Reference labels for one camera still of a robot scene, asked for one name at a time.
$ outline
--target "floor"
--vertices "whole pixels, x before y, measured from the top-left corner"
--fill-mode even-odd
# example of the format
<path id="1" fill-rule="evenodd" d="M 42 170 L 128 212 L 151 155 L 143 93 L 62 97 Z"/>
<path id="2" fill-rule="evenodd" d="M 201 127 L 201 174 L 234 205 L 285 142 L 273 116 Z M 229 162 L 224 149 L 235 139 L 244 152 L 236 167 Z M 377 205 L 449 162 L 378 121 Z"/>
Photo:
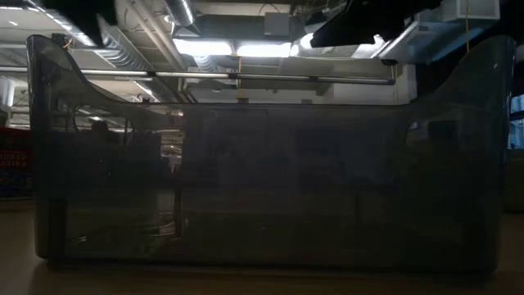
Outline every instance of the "floor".
<path id="1" fill-rule="evenodd" d="M 499 270 L 485 282 L 394 275 L 211 275 L 89 267 L 50 270 L 34 254 L 31 210 L 0 212 L 0 294 L 522 294 L 524 215 L 506 215 Z"/>

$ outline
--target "metal rail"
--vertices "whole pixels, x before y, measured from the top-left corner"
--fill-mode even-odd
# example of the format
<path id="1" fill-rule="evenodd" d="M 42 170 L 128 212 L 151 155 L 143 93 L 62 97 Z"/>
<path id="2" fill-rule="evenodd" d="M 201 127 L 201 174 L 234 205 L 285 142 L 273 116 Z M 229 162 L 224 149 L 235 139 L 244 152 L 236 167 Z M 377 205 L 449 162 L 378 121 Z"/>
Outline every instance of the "metal rail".
<path id="1" fill-rule="evenodd" d="M 312 83 L 339 83 L 339 84 L 367 84 L 393 85 L 394 79 L 343 77 L 343 76 L 308 76 L 308 75 L 271 75 L 247 73 L 204 73 L 186 71 L 145 71 L 145 70 L 81 70 L 84 75 L 124 76 L 130 77 L 173 77 L 173 78 L 200 78 L 200 79 L 262 79 L 277 81 L 295 81 Z M 0 73 L 26 73 L 23 66 L 0 66 Z"/>

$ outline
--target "plastic storage bin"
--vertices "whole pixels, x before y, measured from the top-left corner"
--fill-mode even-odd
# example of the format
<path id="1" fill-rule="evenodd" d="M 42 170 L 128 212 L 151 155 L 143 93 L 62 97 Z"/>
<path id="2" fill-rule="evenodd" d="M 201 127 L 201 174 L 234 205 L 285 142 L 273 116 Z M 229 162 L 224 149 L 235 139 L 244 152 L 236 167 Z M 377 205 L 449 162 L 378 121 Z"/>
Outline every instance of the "plastic storage bin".
<path id="1" fill-rule="evenodd" d="M 402 107 L 131 103 L 31 36 L 37 252 L 489 273 L 514 48 L 485 41 Z"/>

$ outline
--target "transparent plastic bin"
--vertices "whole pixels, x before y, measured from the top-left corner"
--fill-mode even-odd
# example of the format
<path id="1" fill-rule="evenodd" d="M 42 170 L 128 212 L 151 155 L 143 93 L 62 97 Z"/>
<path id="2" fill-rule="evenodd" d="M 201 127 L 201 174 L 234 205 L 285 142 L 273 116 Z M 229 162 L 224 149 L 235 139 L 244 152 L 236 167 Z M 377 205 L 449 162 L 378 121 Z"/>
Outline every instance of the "transparent plastic bin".
<path id="1" fill-rule="evenodd" d="M 28 39 L 37 253 L 490 273 L 515 45 L 399 107 L 122 102 Z"/>

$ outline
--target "wooden floor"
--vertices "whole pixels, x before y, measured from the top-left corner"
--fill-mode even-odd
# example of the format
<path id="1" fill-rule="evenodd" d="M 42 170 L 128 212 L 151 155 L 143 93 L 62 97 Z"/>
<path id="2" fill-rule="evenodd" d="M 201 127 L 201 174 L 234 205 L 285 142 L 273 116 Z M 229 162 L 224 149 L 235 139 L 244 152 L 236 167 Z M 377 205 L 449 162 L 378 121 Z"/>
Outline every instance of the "wooden floor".
<path id="1" fill-rule="evenodd" d="M 49 270 L 34 254 L 31 210 L 0 212 L 0 294 L 524 294 L 524 216 L 506 215 L 499 270 L 485 282 L 352 275 L 282 277 L 87 268 Z"/>

